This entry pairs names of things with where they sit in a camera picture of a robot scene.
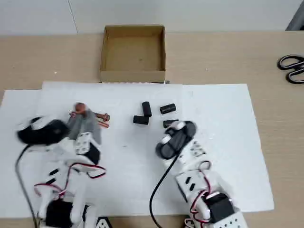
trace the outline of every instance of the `red wire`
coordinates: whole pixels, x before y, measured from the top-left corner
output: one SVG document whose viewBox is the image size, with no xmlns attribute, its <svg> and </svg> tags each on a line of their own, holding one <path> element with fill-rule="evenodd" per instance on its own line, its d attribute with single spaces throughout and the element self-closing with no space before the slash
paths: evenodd
<svg viewBox="0 0 304 228">
<path fill-rule="evenodd" d="M 47 187 L 52 187 L 54 189 L 56 189 L 60 195 L 60 193 L 62 192 L 62 189 L 60 187 L 58 187 L 57 185 L 55 184 L 45 184 L 45 183 L 39 183 L 39 184 L 35 184 L 34 185 L 34 191 L 37 195 L 41 196 L 41 193 L 37 190 L 37 186 L 47 186 Z"/>
<path fill-rule="evenodd" d="M 39 196 L 41 196 L 41 193 L 36 189 L 37 186 L 48 186 L 48 187 L 55 188 L 58 191 L 58 193 L 59 193 L 59 197 L 63 196 L 65 194 L 65 192 L 67 191 L 67 186 L 68 186 L 68 182 L 69 182 L 69 176 L 70 176 L 70 173 L 71 173 L 71 169 L 72 169 L 72 167 L 74 165 L 83 165 L 83 166 L 86 166 L 86 167 L 99 168 L 101 170 L 104 170 L 103 173 L 101 173 L 99 175 L 96 175 L 96 176 L 90 176 L 89 173 L 87 172 L 86 174 L 91 179 L 96 179 L 96 178 L 102 177 L 102 176 L 104 176 L 106 174 L 106 169 L 104 167 L 101 167 L 101 166 L 98 166 L 98 165 L 90 165 L 90 164 L 76 162 L 76 163 L 73 163 L 72 165 L 70 165 L 69 168 L 68 168 L 67 178 L 66 178 L 66 184 L 65 184 L 65 188 L 64 189 L 61 189 L 60 187 L 58 187 L 57 185 L 54 185 L 54 184 L 38 183 L 38 184 L 34 185 L 34 191 L 36 192 L 36 194 L 39 195 Z"/>
<path fill-rule="evenodd" d="M 99 178 L 99 177 L 102 177 L 106 174 L 106 169 L 104 167 L 101 167 L 101 166 L 98 166 L 98 165 L 90 165 L 90 164 L 85 164 L 85 163 L 80 163 L 80 162 L 76 162 L 76 163 L 73 163 L 72 165 L 70 165 L 70 167 L 68 168 L 68 171 L 67 171 L 67 179 L 66 179 L 66 185 L 65 185 L 65 188 L 64 190 L 60 193 L 60 194 L 65 194 L 66 190 L 67 190 L 67 185 L 68 185 L 68 182 L 69 182 L 69 176 L 70 176 L 70 173 L 71 173 L 71 169 L 74 165 L 83 165 L 83 166 L 86 166 L 86 167 L 92 167 L 92 168 L 99 168 L 99 169 L 102 169 L 104 170 L 105 172 L 100 174 L 100 175 L 97 175 L 97 176 L 94 176 L 94 177 L 91 177 L 88 172 L 87 172 L 87 175 L 89 178 L 91 179 L 96 179 L 96 178 Z"/>
<path fill-rule="evenodd" d="M 209 168 L 211 167 L 211 162 L 210 161 L 203 161 L 202 163 L 204 162 L 209 162 Z M 192 205 L 191 205 L 191 208 L 190 208 L 190 213 L 193 214 L 193 219 L 196 220 L 197 222 L 200 223 L 200 228 L 203 228 L 203 224 L 207 224 L 209 223 L 209 220 L 201 220 L 199 218 L 196 217 L 196 214 L 198 213 L 198 211 L 195 209 L 195 206 L 196 206 L 196 203 L 197 203 L 197 200 L 201 197 L 201 196 L 207 196 L 211 193 L 211 185 L 210 185 L 210 181 L 207 179 L 207 177 L 204 175 L 204 180 L 205 182 L 207 183 L 207 186 L 208 186 L 208 190 L 201 190 L 198 195 L 196 196 L 196 198 L 194 199 Z"/>
</svg>

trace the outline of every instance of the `open cardboard box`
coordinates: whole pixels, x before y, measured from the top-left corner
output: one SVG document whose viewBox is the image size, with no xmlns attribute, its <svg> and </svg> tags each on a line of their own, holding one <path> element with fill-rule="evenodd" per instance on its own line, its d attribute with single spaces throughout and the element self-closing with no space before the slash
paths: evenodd
<svg viewBox="0 0 304 228">
<path fill-rule="evenodd" d="M 102 82 L 165 81 L 163 25 L 114 25 L 104 29 Z"/>
</svg>

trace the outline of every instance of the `black cylindrical object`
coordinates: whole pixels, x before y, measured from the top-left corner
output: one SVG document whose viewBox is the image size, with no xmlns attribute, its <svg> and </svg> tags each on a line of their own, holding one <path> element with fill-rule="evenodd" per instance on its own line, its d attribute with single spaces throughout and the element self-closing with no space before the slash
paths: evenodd
<svg viewBox="0 0 304 228">
<path fill-rule="evenodd" d="M 146 116 L 146 117 L 152 116 L 150 103 L 148 101 L 145 101 L 142 103 L 142 111 L 143 111 L 144 116 Z"/>
<path fill-rule="evenodd" d="M 175 104 L 169 104 L 163 107 L 160 107 L 161 114 L 166 114 L 170 112 L 176 111 L 176 106 Z"/>
<path fill-rule="evenodd" d="M 178 120 L 164 120 L 163 121 L 163 127 L 168 128 L 175 121 L 178 121 Z"/>
<path fill-rule="evenodd" d="M 139 115 L 135 115 L 133 117 L 133 123 L 134 124 L 144 124 L 144 125 L 148 125 L 149 124 L 149 117 L 147 116 L 139 116 Z"/>
</svg>

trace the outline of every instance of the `red and white wire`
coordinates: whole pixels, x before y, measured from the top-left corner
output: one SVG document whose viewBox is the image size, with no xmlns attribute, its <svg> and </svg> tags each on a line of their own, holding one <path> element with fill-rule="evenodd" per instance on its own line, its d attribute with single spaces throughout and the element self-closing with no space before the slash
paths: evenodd
<svg viewBox="0 0 304 228">
<path fill-rule="evenodd" d="M 36 192 L 36 194 L 39 195 L 39 196 L 41 196 L 41 193 L 37 189 L 38 186 L 47 186 L 47 187 L 53 188 L 55 190 L 55 192 L 58 192 L 58 197 L 64 196 L 64 194 L 67 191 L 67 186 L 68 186 L 68 182 L 69 182 L 69 177 L 70 177 L 71 169 L 75 165 L 82 165 L 82 166 L 90 167 L 90 168 L 98 168 L 98 169 L 101 169 L 101 170 L 104 171 L 103 173 L 101 173 L 99 175 L 96 175 L 96 176 L 90 176 L 89 173 L 87 172 L 88 177 L 91 178 L 91 179 L 96 179 L 96 178 L 102 177 L 102 176 L 104 176 L 106 174 L 106 169 L 104 167 L 101 167 L 101 166 L 98 166 L 98 165 L 90 165 L 90 164 L 76 162 L 76 163 L 73 163 L 72 165 L 70 165 L 69 168 L 68 168 L 67 177 L 66 177 L 66 184 L 65 184 L 64 189 L 61 189 L 60 187 L 58 187 L 55 184 L 38 183 L 38 184 L 34 185 L 34 191 Z"/>
<path fill-rule="evenodd" d="M 208 166 L 207 169 L 209 170 L 211 168 L 211 162 L 210 161 L 203 161 L 199 165 L 199 171 L 202 172 L 203 174 L 204 174 L 204 172 L 203 172 L 203 170 L 200 169 L 200 167 L 205 162 L 209 163 L 209 166 Z M 187 224 L 189 221 L 193 222 L 195 220 L 195 221 L 199 222 L 201 228 L 203 228 L 203 224 L 207 224 L 207 223 L 210 222 L 210 219 L 199 219 L 199 218 L 196 217 L 196 215 L 198 214 L 198 211 L 196 210 L 196 204 L 197 204 L 198 199 L 200 199 L 201 197 L 206 197 L 206 196 L 208 196 L 211 193 L 211 184 L 210 184 L 210 182 L 207 179 L 207 177 L 206 177 L 205 174 L 204 174 L 204 180 L 205 180 L 205 182 L 206 182 L 206 184 L 208 186 L 208 190 L 203 189 L 203 190 L 199 191 L 198 194 L 197 194 L 197 196 L 195 197 L 195 199 L 194 199 L 194 201 L 193 201 L 193 203 L 191 205 L 191 208 L 190 208 L 190 213 L 193 215 L 193 219 L 192 218 L 186 218 L 184 220 L 185 226 L 188 227 L 188 228 L 194 228 L 194 227 L 189 226 Z"/>
</svg>

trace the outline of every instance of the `black cable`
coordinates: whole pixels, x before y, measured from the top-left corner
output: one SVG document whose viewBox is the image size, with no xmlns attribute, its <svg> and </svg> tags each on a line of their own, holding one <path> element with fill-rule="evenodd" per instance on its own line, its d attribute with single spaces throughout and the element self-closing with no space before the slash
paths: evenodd
<svg viewBox="0 0 304 228">
<path fill-rule="evenodd" d="M 24 152 L 25 152 L 29 147 L 31 147 L 31 145 L 27 145 L 26 147 L 24 147 L 24 149 L 22 150 L 21 154 L 20 154 L 19 157 L 17 158 L 16 163 L 15 163 L 15 172 L 16 172 L 17 178 L 18 178 L 18 180 L 19 180 L 20 186 L 21 186 L 21 188 L 22 188 L 24 197 L 25 197 L 25 199 L 27 200 L 27 203 L 28 203 L 30 212 L 31 212 L 31 214 L 32 214 L 32 219 L 33 219 L 33 222 L 34 222 L 34 226 L 35 226 L 35 228 L 38 228 L 37 220 L 36 220 L 36 216 L 35 216 L 35 212 L 34 212 L 32 203 L 30 202 L 29 195 L 28 195 L 28 193 L 27 193 L 27 191 L 26 191 L 26 189 L 25 189 L 24 182 L 23 182 L 23 180 L 22 180 L 22 178 L 21 178 L 21 174 L 20 174 L 20 170 L 19 170 L 19 162 L 20 162 L 20 160 L 21 160 L 21 158 L 22 158 Z"/>
<path fill-rule="evenodd" d="M 153 210 L 152 210 L 152 202 L 153 202 L 153 198 L 154 198 L 154 195 L 157 191 L 157 189 L 159 188 L 159 186 L 162 184 L 163 180 L 165 179 L 165 177 L 167 176 L 167 174 L 169 173 L 169 171 L 171 170 L 171 168 L 173 167 L 173 165 L 175 164 L 175 162 L 177 161 L 177 159 L 179 158 L 179 155 L 177 155 L 174 160 L 172 161 L 172 163 L 170 164 L 170 166 L 167 168 L 166 172 L 163 174 L 163 176 L 161 177 L 160 181 L 157 183 L 157 185 L 155 186 L 152 194 L 151 194 L 151 197 L 150 197 L 150 201 L 149 201 L 149 210 L 150 210 L 150 215 L 151 215 L 151 218 L 153 220 L 153 222 L 155 223 L 155 225 L 158 227 L 158 228 L 162 228 L 162 226 L 156 221 L 156 218 L 153 214 Z"/>
<path fill-rule="evenodd" d="M 184 139 L 181 139 L 179 140 L 179 142 L 183 142 L 184 144 L 187 144 L 189 141 L 190 141 L 191 137 L 185 135 L 185 138 Z M 151 218 L 153 220 L 153 222 L 155 223 L 155 225 L 158 227 L 158 228 L 162 228 L 162 226 L 157 222 L 154 214 L 153 214 L 153 210 L 152 210 L 152 202 L 153 202 L 153 198 L 154 198 L 154 195 L 157 191 L 157 189 L 160 187 L 160 185 L 162 184 L 163 180 L 166 178 L 167 174 L 169 173 L 169 171 L 171 170 L 171 168 L 173 167 L 173 165 L 175 164 L 175 162 L 177 161 L 177 159 L 179 158 L 181 152 L 182 152 L 182 149 L 183 149 L 184 145 L 180 145 L 180 150 L 178 151 L 177 155 L 175 156 L 174 160 L 172 161 L 172 163 L 170 164 L 170 166 L 167 168 L 167 170 L 165 171 L 165 173 L 163 174 L 163 176 L 161 177 L 161 179 L 158 181 L 157 185 L 155 186 L 151 196 L 150 196 L 150 201 L 149 201 L 149 210 L 150 210 L 150 215 L 151 215 Z"/>
</svg>

